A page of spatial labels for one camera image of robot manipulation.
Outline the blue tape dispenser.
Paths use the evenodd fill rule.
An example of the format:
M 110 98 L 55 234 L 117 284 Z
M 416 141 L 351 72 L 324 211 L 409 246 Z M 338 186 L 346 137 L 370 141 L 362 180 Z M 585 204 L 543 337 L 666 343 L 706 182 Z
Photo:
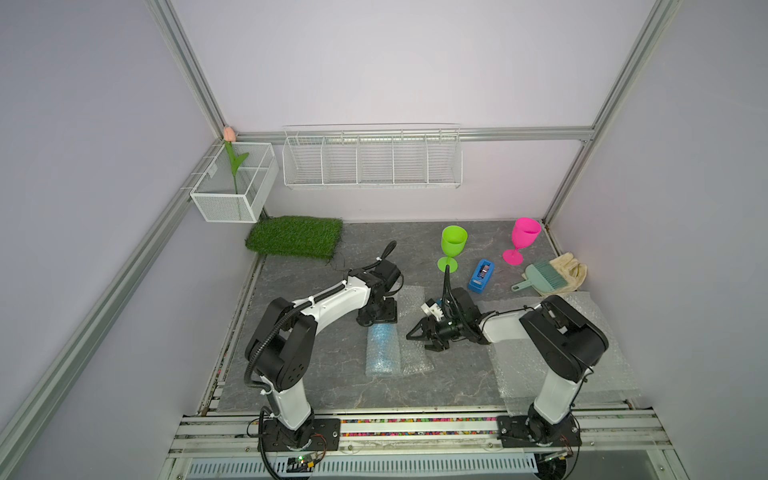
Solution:
M 478 294 L 482 293 L 486 289 L 494 269 L 495 264 L 493 262 L 486 259 L 480 260 L 468 282 L 468 289 Z

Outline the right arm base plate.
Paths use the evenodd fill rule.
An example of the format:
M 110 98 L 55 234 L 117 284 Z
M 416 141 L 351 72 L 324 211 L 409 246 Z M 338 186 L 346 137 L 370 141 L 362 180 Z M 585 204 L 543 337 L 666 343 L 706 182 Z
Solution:
M 497 438 L 504 448 L 580 447 L 580 427 L 568 414 L 557 424 L 548 423 L 538 413 L 530 415 L 500 415 L 496 418 Z

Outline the blue plastic wine glass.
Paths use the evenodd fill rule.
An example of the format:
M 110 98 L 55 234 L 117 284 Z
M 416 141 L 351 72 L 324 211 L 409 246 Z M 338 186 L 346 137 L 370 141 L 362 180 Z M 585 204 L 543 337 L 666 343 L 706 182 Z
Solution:
M 375 324 L 368 330 L 366 375 L 393 377 L 402 373 L 401 353 L 395 324 Z

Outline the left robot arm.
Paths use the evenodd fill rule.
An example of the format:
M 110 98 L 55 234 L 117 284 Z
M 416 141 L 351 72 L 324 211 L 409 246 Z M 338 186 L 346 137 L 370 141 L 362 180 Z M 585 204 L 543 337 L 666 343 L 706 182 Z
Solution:
M 245 350 L 246 387 L 267 397 L 272 414 L 290 434 L 308 430 L 314 411 L 307 400 L 307 373 L 316 336 L 347 314 L 370 328 L 397 322 L 393 287 L 402 278 L 388 260 L 397 242 L 390 241 L 376 260 L 349 270 L 335 285 L 303 299 L 272 300 Z

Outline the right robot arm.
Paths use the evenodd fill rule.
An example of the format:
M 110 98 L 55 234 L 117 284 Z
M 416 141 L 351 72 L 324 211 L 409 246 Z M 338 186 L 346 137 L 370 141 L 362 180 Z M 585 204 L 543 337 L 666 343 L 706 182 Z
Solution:
M 480 345 L 532 343 L 547 372 L 528 414 L 515 418 L 532 432 L 552 431 L 573 419 L 576 397 L 609 348 L 603 331 L 559 295 L 535 306 L 483 313 L 466 289 L 451 286 L 449 270 L 443 274 L 440 298 L 427 301 L 422 311 L 424 316 L 406 338 L 430 351 L 445 351 L 460 340 Z

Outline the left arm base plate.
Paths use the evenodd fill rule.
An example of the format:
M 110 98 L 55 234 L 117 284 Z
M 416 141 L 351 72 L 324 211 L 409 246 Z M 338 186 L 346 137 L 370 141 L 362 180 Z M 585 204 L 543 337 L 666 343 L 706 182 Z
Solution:
M 289 430 L 279 420 L 267 418 L 256 433 L 266 452 L 337 451 L 341 439 L 338 418 L 309 418 L 297 430 Z

